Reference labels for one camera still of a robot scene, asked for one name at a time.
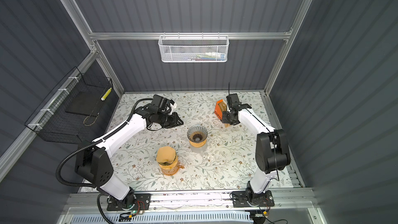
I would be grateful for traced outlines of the black foam pad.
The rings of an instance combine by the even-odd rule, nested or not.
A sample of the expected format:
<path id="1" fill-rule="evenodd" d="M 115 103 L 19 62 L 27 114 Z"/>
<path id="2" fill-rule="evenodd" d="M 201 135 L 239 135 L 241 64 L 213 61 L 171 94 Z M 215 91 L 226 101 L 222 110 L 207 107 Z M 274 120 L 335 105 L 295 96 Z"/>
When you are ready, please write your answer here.
<path id="1" fill-rule="evenodd" d="M 97 117 L 105 104 L 100 93 L 79 92 L 66 107 L 69 114 Z"/>

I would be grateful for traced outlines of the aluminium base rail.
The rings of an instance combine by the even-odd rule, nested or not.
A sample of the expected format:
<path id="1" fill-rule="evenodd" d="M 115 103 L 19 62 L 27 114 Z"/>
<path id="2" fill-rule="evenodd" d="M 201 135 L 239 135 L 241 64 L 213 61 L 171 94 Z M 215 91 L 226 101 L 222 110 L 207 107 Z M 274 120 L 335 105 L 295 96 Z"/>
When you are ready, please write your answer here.
<path id="1" fill-rule="evenodd" d="M 231 190 L 150 191 L 149 208 L 144 213 L 236 210 L 230 192 Z M 319 207 L 311 188 L 272 188 L 271 192 L 275 204 L 271 210 Z M 61 214 L 98 214 L 97 196 L 97 193 L 71 194 Z"/>

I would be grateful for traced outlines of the floral table mat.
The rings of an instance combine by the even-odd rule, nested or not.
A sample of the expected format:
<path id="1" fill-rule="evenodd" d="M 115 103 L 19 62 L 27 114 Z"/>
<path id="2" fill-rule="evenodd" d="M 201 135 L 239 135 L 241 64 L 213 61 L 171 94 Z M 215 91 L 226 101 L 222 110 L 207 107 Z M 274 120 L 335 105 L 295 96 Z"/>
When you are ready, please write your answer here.
<path id="1" fill-rule="evenodd" d="M 210 190 L 245 188 L 253 177 L 256 136 L 244 125 L 226 127 L 216 116 L 216 102 L 228 93 L 165 92 L 177 103 L 183 125 L 161 129 L 155 124 L 122 145 L 111 158 L 116 175 L 136 191 Z M 187 137 L 191 126 L 208 131 L 204 155 L 194 153 Z M 170 146 L 184 165 L 172 176 L 164 175 L 156 161 L 160 147 Z"/>

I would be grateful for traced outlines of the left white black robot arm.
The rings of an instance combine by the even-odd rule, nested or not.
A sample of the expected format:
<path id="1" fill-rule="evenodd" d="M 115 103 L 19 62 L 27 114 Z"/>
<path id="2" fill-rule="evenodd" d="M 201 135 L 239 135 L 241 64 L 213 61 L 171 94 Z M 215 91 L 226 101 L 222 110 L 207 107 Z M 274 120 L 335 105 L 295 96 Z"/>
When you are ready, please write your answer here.
<path id="1" fill-rule="evenodd" d="M 76 155 L 75 172 L 92 183 L 99 192 L 107 193 L 123 209 L 136 206 L 134 190 L 116 175 L 111 158 L 129 139 L 153 123 L 165 129 L 183 125 L 176 113 L 176 107 L 177 104 L 171 101 L 165 106 L 147 104 L 133 109 L 127 120 L 116 128 L 93 142 L 80 145 L 80 148 L 91 144 L 93 146 Z"/>

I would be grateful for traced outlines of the orange coffee filter holder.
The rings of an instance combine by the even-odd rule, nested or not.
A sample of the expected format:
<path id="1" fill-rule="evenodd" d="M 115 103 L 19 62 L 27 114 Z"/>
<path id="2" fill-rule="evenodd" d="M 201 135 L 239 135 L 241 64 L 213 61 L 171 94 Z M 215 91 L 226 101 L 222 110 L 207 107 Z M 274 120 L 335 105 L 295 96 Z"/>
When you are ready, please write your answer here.
<path id="1" fill-rule="evenodd" d="M 225 103 L 225 101 L 224 100 L 217 101 L 215 106 L 215 114 L 220 121 L 222 120 L 223 112 L 226 111 L 227 111 L 227 104 Z"/>

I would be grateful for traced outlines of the clear frosted glass dripper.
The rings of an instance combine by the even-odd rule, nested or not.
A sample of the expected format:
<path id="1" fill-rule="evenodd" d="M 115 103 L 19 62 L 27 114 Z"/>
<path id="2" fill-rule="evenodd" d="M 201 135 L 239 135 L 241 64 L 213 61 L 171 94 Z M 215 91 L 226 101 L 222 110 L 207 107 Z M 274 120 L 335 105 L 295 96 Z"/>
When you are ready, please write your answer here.
<path id="1" fill-rule="evenodd" d="M 191 146 L 191 150 L 194 153 L 197 153 L 197 154 L 200 154 L 201 156 L 203 156 L 204 152 L 206 150 L 206 147 L 205 146 L 202 146 L 202 147 L 193 147 L 193 146 Z"/>

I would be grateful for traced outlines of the tubes in white basket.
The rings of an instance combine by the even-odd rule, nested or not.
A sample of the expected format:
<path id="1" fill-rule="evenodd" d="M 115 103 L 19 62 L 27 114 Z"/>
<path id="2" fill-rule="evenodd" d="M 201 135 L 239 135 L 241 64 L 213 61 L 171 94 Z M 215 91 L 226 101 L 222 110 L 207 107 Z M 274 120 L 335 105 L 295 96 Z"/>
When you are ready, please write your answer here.
<path id="1" fill-rule="evenodd" d="M 220 52 L 206 52 L 190 54 L 185 59 L 189 61 L 226 61 L 227 55 Z"/>

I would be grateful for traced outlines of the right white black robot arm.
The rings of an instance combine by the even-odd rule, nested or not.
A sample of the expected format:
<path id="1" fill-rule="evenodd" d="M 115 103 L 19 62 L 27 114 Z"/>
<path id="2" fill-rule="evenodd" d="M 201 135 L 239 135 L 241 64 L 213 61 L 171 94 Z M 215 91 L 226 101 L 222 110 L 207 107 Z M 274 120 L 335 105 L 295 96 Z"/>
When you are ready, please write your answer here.
<path id="1" fill-rule="evenodd" d="M 251 206 L 272 206 L 268 187 L 279 180 L 279 172 L 291 163 L 288 139 L 282 129 L 264 122 L 248 104 L 227 103 L 222 112 L 222 122 L 230 125 L 243 124 L 256 136 L 255 161 L 257 170 L 248 182 L 243 200 Z"/>

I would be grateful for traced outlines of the grey glass dripper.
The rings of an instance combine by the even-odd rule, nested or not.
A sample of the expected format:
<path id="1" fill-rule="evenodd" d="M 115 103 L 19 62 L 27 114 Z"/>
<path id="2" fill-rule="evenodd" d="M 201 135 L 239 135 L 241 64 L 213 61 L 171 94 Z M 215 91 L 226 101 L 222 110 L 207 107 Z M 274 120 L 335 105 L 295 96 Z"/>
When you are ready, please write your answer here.
<path id="1" fill-rule="evenodd" d="M 202 125 L 191 126 L 187 131 L 187 137 L 190 142 L 195 144 L 203 143 L 207 140 L 208 131 Z"/>

